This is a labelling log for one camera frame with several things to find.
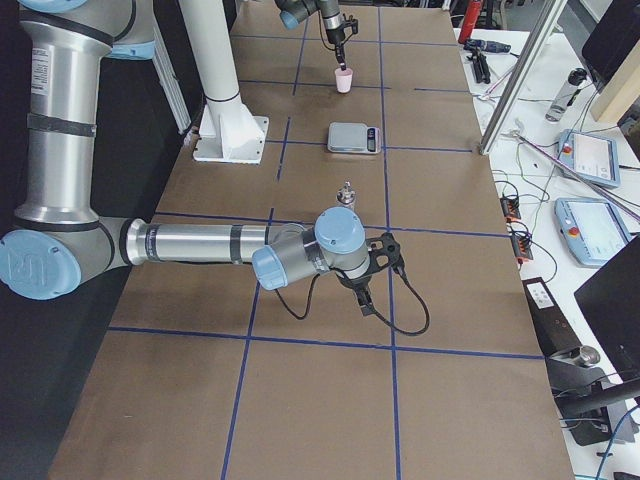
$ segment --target small pink cup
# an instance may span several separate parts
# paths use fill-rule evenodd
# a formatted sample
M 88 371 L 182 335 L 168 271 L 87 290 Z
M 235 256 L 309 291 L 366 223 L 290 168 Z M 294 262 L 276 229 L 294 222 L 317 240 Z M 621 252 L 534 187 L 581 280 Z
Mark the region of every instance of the small pink cup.
M 353 70 L 347 68 L 346 70 L 341 70 L 339 67 L 336 68 L 336 88 L 340 93 L 347 93 L 351 90 L 351 80 L 353 80 Z

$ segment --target screwdriver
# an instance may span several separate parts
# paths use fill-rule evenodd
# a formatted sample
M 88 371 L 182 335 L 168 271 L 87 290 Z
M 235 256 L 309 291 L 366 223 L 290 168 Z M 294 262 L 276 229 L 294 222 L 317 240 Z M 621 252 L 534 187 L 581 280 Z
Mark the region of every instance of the screwdriver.
M 511 50 L 511 45 L 507 45 L 506 43 L 493 42 L 491 40 L 477 40 L 468 38 L 467 41 L 464 42 L 465 50 L 471 50 L 474 47 L 482 50 L 483 52 L 489 53 L 509 53 L 509 50 Z

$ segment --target blue joint cap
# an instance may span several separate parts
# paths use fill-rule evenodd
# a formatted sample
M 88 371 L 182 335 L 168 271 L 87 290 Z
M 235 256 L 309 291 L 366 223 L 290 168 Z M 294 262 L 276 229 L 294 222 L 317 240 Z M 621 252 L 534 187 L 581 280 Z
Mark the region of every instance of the blue joint cap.
M 269 245 L 253 252 L 251 263 L 256 278 L 265 290 L 275 290 L 289 285 L 282 262 Z
M 15 230 L 0 240 L 0 280 L 18 295 L 50 300 L 75 290 L 81 277 L 69 249 L 45 233 Z
M 365 241 L 360 218 L 345 207 L 325 210 L 316 220 L 315 234 L 320 246 L 332 253 L 353 253 Z
M 156 52 L 156 42 L 116 44 L 113 46 L 109 58 L 116 60 L 151 60 Z
M 64 13 L 81 7 L 87 0 L 18 0 L 25 7 L 43 13 Z
M 300 22 L 298 22 L 298 19 L 286 11 L 280 12 L 280 20 L 282 20 L 282 23 L 284 24 L 287 30 L 293 30 L 298 25 L 300 25 Z

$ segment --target computer monitor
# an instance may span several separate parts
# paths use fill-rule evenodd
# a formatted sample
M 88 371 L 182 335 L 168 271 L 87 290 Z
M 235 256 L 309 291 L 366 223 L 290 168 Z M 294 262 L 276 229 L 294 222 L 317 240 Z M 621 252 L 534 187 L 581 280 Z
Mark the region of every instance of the computer monitor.
M 627 412 L 625 400 L 640 401 L 639 287 L 640 239 L 635 238 L 575 292 L 602 353 L 611 360 L 623 383 L 614 384 L 598 367 L 546 360 L 556 404 L 579 445 L 609 440 L 612 429 Z M 634 441 L 637 431 L 627 417 L 616 438 Z
M 578 306 L 623 380 L 640 376 L 640 238 L 576 292 Z

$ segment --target blue cable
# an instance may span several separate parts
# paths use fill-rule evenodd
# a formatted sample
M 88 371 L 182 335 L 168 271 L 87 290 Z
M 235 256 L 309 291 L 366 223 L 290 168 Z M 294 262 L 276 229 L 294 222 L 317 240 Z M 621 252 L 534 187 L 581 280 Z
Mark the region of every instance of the blue cable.
M 600 466 L 598 467 L 598 473 L 596 473 L 596 477 L 595 477 L 596 479 L 600 478 L 600 474 L 602 473 L 602 469 L 604 468 L 604 464 L 607 461 L 607 457 L 609 456 L 609 452 L 611 451 L 611 447 L 613 446 L 613 441 L 616 439 L 616 435 L 618 435 L 618 430 L 620 430 L 620 427 L 622 426 L 622 423 L 624 422 L 624 420 L 629 415 L 631 415 L 633 412 L 635 412 L 638 408 L 640 408 L 640 405 L 636 405 L 631 410 L 627 411 L 627 413 L 625 413 L 622 416 L 622 418 L 620 420 L 618 420 L 618 423 L 616 424 L 616 428 L 613 429 L 613 433 L 611 434 L 611 438 L 609 439 L 609 444 L 607 445 L 607 449 L 604 451 L 604 454 L 602 455 L 602 460 L 600 460 Z

